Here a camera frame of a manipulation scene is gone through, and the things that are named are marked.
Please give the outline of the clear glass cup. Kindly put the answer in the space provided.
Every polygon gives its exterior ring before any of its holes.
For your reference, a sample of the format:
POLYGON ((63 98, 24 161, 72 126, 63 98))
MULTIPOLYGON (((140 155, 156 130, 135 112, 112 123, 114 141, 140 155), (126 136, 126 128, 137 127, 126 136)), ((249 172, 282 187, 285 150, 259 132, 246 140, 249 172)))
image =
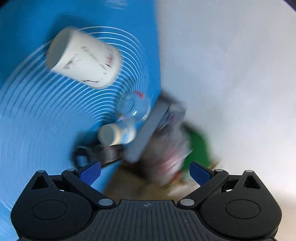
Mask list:
POLYGON ((142 92, 128 91, 117 100, 116 111, 123 118, 145 121, 151 112, 151 99, 142 92))

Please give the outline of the blue silicone mat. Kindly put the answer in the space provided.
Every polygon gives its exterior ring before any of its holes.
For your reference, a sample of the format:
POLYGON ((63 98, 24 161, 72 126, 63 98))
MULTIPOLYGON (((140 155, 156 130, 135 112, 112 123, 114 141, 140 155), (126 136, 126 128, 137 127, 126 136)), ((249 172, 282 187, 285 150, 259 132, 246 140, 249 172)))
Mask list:
POLYGON ((71 168, 77 145, 115 120, 115 100, 161 92, 155 1, 1 1, 1 240, 17 240, 10 214, 37 170, 71 168), (93 89, 51 72, 46 53, 65 27, 121 52, 118 78, 93 89))

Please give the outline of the green bag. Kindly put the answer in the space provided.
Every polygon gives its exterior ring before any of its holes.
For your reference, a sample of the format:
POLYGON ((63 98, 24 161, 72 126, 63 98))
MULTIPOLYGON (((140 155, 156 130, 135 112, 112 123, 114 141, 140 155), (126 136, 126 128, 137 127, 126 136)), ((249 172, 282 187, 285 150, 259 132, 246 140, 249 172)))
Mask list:
POLYGON ((184 160, 183 170, 189 171, 189 166, 193 161, 208 168, 211 167, 212 161, 208 153, 208 146, 204 135, 188 124, 184 124, 184 128, 189 138, 191 153, 184 160))

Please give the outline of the clear plastic bag with clothes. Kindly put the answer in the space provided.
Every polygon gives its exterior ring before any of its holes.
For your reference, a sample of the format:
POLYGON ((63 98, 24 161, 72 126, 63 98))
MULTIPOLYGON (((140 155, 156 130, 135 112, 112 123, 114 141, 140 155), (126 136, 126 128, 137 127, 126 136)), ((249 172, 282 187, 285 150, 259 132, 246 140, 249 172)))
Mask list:
POLYGON ((181 126, 165 126, 152 134, 141 162, 145 176, 152 183, 164 186, 182 169, 191 153, 190 140, 181 126))

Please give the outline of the black cylindrical cup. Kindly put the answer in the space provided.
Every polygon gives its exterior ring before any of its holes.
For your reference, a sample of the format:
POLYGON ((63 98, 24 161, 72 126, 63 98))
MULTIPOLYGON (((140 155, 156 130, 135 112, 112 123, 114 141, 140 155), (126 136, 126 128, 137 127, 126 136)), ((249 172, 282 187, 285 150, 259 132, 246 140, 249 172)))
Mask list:
POLYGON ((74 149, 72 160, 78 169, 94 161, 99 161, 101 166, 105 167, 110 163, 121 160, 123 153, 124 148, 122 145, 96 145, 93 147, 77 146, 74 149))

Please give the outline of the white cardboard box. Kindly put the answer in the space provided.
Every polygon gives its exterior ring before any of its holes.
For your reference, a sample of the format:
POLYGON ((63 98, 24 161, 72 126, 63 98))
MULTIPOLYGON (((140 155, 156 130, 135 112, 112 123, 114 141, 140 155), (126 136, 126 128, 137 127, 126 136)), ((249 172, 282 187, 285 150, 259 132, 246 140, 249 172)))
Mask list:
POLYGON ((141 125, 135 139, 125 149, 123 160, 137 162, 144 152, 149 140, 156 131, 169 130, 180 126, 184 121, 186 107, 169 95, 160 95, 148 118, 141 125))

